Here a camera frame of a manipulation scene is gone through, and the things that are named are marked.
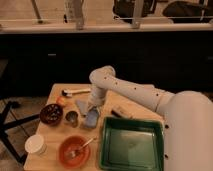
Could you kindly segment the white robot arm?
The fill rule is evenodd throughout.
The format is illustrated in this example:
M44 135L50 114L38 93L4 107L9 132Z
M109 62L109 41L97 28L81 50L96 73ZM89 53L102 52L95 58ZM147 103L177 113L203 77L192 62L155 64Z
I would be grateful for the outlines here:
M164 171L213 171L213 101L196 91L171 93L118 79L111 66L93 70L87 107L114 91L164 118Z

